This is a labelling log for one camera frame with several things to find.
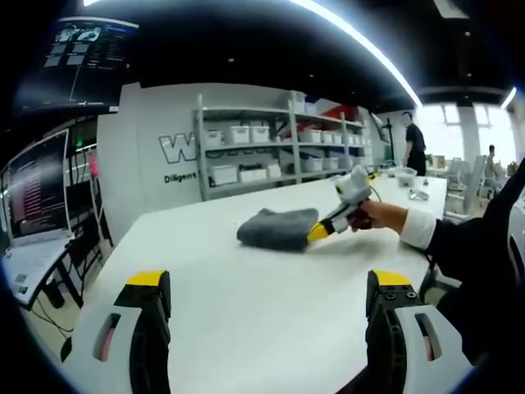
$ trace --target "metal shelf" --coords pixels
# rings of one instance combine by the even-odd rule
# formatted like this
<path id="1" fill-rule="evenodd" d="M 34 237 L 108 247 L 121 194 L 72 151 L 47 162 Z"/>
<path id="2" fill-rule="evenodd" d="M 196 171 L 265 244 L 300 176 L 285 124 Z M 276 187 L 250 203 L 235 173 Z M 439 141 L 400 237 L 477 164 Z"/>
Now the metal shelf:
<path id="1" fill-rule="evenodd" d="M 325 170 L 325 171 L 318 171 L 318 172 L 304 172 L 304 173 L 301 174 L 301 178 L 315 178 L 317 176 L 341 174 L 342 172 L 347 172 L 347 171 L 344 168 L 339 168 L 337 170 Z"/>
<path id="2" fill-rule="evenodd" d="M 341 124 L 341 119 L 335 117 L 324 117 L 323 115 L 310 115 L 307 113 L 296 113 L 298 121 L 306 120 L 319 123 L 331 123 L 331 124 Z M 347 127 L 353 127 L 354 129 L 363 129 L 364 125 L 358 121 L 345 121 Z"/>
<path id="3" fill-rule="evenodd" d="M 276 117 L 288 117 L 290 111 L 284 108 L 265 107 L 203 107 L 205 121 L 227 121 L 227 120 L 262 120 L 275 119 Z M 341 124 L 341 119 L 335 117 L 324 117 L 323 115 L 312 115 L 307 113 L 296 113 L 298 121 L 311 121 L 318 123 Z M 364 125 L 358 121 L 345 121 L 347 127 L 363 129 Z"/>
<path id="4" fill-rule="evenodd" d="M 236 182 L 236 183 L 230 183 L 228 185 L 210 187 L 209 191 L 210 191 L 210 194 L 221 193 L 223 191 L 245 189 L 250 186 L 260 186 L 260 185 L 267 185 L 269 183 L 295 181 L 295 180 L 296 180 L 295 175 L 285 175 L 285 176 L 281 176 L 280 178 L 268 178 L 268 179 L 264 179 L 261 181 L 253 181 L 253 182 L 248 182 L 248 183 Z"/>
<path id="5" fill-rule="evenodd" d="M 235 149 L 257 149 L 257 148 L 282 148 L 292 146 L 291 142 L 265 142 L 261 144 L 230 144 L 223 145 L 216 148 L 206 148 L 206 152 L 219 152 L 222 150 L 235 150 Z"/>
<path id="6" fill-rule="evenodd" d="M 300 148 L 344 148 L 345 144 L 323 144 L 322 142 L 299 142 Z M 364 148 L 364 145 L 349 144 L 349 148 Z"/>
<path id="7" fill-rule="evenodd" d="M 335 174 L 347 173 L 352 167 L 350 148 L 362 149 L 367 148 L 366 145 L 362 144 L 350 144 L 350 136 L 352 134 L 361 135 L 361 129 L 364 129 L 364 125 L 358 121 L 346 121 L 345 113 L 341 112 L 339 118 L 324 117 L 322 115 L 311 115 L 306 113 L 297 113 L 295 111 L 293 101 L 296 92 L 290 92 L 291 100 L 288 100 L 288 108 L 265 108 L 265 107 L 223 107 L 213 106 L 208 107 L 203 105 L 203 96 L 198 96 L 199 107 L 195 111 L 194 127 L 196 131 L 197 141 L 199 143 L 199 170 L 200 170 L 200 186 L 203 194 L 203 199 L 208 200 L 212 196 L 221 193 L 222 191 L 229 190 L 242 190 L 248 189 L 252 186 L 260 185 L 271 185 L 279 186 L 282 182 L 296 183 L 299 184 L 303 180 L 315 179 L 323 176 L 330 176 Z M 264 121 L 267 122 L 271 128 L 271 132 L 277 132 L 277 135 L 290 135 L 291 140 L 283 142 L 269 142 L 265 144 L 228 144 L 217 148 L 206 148 L 201 145 L 201 142 L 205 140 L 207 121 L 236 121 L 238 123 L 246 122 L 249 124 L 250 121 Z M 311 126 L 317 126 L 319 128 L 326 129 L 340 129 L 342 136 L 342 144 L 322 144 L 322 143 L 309 143 L 299 142 L 299 129 L 302 125 L 298 126 L 298 123 L 309 124 Z M 333 151 L 343 152 L 342 164 L 344 168 L 338 168 L 337 170 L 326 170 L 320 172 L 302 172 L 301 166 L 301 149 L 305 148 L 317 148 L 323 149 L 325 156 L 330 156 Z M 288 159 L 284 159 L 286 156 L 284 153 L 291 153 L 293 158 L 294 175 L 284 175 L 281 178 L 265 179 L 262 181 L 254 181 L 250 183 L 236 182 L 234 184 L 222 185 L 217 187 L 210 187 L 208 184 L 208 157 L 207 153 L 211 152 L 224 152 L 229 150 L 242 150 L 248 149 L 268 149 L 268 152 L 272 154 L 274 159 L 279 161 L 281 167 L 283 163 L 290 165 Z M 363 152 L 364 156 L 368 155 L 367 150 Z"/>
<path id="8" fill-rule="evenodd" d="M 203 107 L 205 121 L 290 119 L 290 111 L 282 108 L 264 107 Z"/>

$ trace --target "laptop keyboard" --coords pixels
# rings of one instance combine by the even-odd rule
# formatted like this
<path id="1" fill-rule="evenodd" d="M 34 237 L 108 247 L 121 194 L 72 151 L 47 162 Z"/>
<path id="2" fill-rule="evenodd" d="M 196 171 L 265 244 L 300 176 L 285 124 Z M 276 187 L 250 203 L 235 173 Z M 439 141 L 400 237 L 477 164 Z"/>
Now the laptop keyboard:
<path id="1" fill-rule="evenodd" d="M 69 240 L 60 239 L 18 246 L 11 250 L 10 260 L 12 263 L 19 265 L 20 268 L 47 266 L 49 265 L 49 259 L 56 259 L 60 256 L 67 242 L 69 242 Z"/>

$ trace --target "laptop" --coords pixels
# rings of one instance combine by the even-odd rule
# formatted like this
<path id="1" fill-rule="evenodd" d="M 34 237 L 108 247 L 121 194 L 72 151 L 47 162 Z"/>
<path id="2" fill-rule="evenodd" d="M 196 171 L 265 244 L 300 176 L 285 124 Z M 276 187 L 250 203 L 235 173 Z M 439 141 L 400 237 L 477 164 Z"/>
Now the laptop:
<path id="1" fill-rule="evenodd" d="M 9 236 L 3 267 L 27 304 L 74 239 L 67 210 L 64 161 L 68 131 L 51 135 L 8 164 Z"/>

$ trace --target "hand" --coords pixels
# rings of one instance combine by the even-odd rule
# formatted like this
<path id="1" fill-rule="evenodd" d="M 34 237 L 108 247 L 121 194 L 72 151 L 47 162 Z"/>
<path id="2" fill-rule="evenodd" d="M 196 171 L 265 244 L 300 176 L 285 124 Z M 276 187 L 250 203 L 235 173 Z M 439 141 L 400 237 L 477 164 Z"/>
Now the hand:
<path id="1" fill-rule="evenodd" d="M 353 232 L 388 227 L 401 234 L 408 214 L 404 208 L 371 200 L 363 201 L 359 209 L 360 211 L 349 220 Z"/>

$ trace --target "wall lettering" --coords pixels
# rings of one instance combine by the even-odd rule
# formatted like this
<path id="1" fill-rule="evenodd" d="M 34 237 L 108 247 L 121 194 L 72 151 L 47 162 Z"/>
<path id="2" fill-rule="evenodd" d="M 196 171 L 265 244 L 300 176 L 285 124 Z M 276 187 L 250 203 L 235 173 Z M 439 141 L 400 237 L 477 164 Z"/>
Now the wall lettering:
<path id="1" fill-rule="evenodd" d="M 165 175 L 164 176 L 164 183 L 170 183 L 170 182 L 178 182 L 181 183 L 182 181 L 186 181 L 188 179 L 197 179 L 197 172 L 191 172 L 189 174 L 171 174 L 171 175 Z"/>
<path id="2" fill-rule="evenodd" d="M 193 162 L 197 159 L 197 145 L 195 133 L 187 136 L 184 133 L 175 134 L 173 138 L 169 135 L 158 137 L 162 152 L 168 164 L 175 164 L 182 158 L 185 162 Z"/>

